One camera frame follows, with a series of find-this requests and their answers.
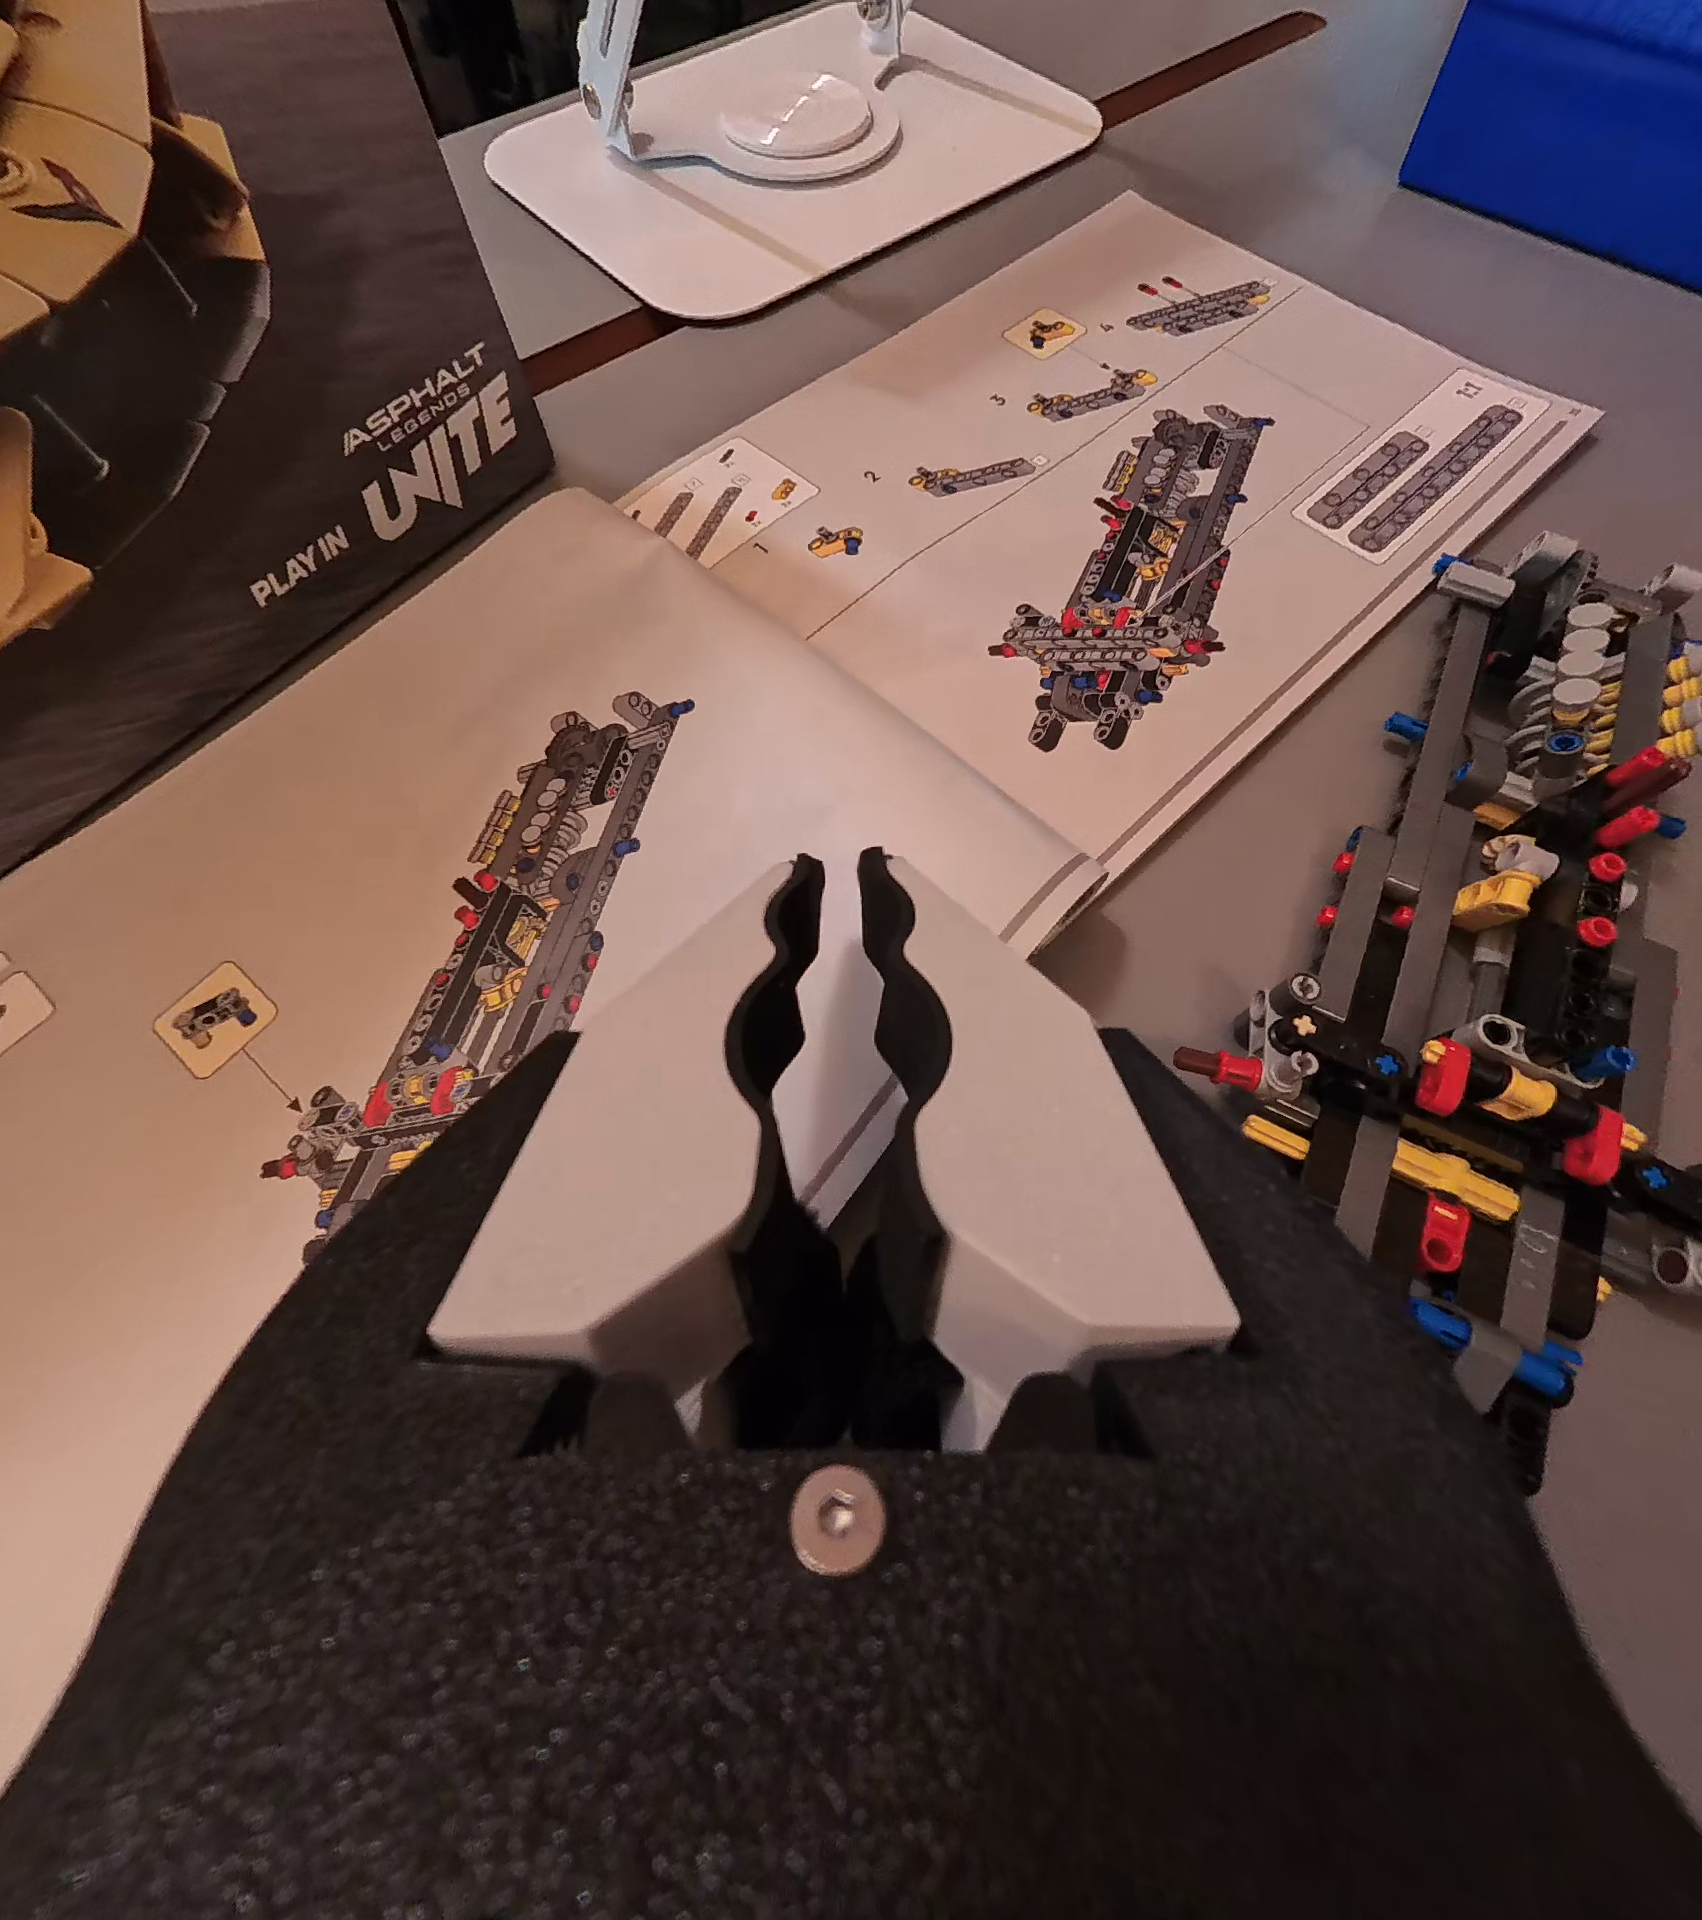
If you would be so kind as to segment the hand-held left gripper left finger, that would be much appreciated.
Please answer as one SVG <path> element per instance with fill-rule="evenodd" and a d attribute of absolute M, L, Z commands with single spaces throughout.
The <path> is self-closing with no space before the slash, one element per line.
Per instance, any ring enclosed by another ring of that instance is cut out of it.
<path fill-rule="evenodd" d="M 776 862 L 586 1021 L 428 1328 L 452 1359 L 701 1391 L 708 1444 L 830 1438 L 830 1240 L 772 1092 L 822 864 Z"/>

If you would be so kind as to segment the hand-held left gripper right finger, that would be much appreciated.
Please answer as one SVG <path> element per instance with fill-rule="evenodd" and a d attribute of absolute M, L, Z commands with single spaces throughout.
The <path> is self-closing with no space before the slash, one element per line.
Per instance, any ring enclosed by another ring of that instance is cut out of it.
<path fill-rule="evenodd" d="M 903 1108 L 869 1247 L 900 1444 L 981 1452 L 1027 1379 L 1220 1347 L 1240 1312 L 1091 1017 L 933 880 L 858 858 Z"/>

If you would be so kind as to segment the grey lego car chassis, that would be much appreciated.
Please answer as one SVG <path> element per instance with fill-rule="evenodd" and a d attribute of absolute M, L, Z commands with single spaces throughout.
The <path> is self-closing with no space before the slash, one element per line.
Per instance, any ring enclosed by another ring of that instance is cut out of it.
<path fill-rule="evenodd" d="M 1397 1277 L 1533 1495 L 1608 1292 L 1702 1299 L 1702 1164 L 1658 1145 L 1676 953 L 1644 929 L 1702 756 L 1702 574 L 1619 586 L 1542 533 L 1433 588 L 1394 814 L 1340 852 L 1310 965 L 1173 1067 Z"/>

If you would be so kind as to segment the lego instruction booklet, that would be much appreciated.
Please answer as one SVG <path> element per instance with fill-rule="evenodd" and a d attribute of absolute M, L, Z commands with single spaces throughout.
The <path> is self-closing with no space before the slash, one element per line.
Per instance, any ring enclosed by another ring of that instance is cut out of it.
<path fill-rule="evenodd" d="M 0 881 L 0 1793 L 306 1247 L 778 856 L 850 1198 L 880 844 L 1027 955 L 1591 432 L 1125 193 L 610 504 L 552 491 Z"/>

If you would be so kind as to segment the lego set box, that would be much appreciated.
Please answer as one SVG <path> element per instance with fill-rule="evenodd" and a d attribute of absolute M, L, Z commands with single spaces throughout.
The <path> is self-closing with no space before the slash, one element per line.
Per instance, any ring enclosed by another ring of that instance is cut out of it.
<path fill-rule="evenodd" d="M 384 3 L 0 3 L 0 875 L 549 464 Z"/>

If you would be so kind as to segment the blue plastic bin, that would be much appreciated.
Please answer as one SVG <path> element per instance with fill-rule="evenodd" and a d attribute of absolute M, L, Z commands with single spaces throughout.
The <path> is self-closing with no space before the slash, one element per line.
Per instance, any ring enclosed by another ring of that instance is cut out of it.
<path fill-rule="evenodd" d="M 1702 2 L 1470 2 L 1401 186 L 1702 293 Z"/>

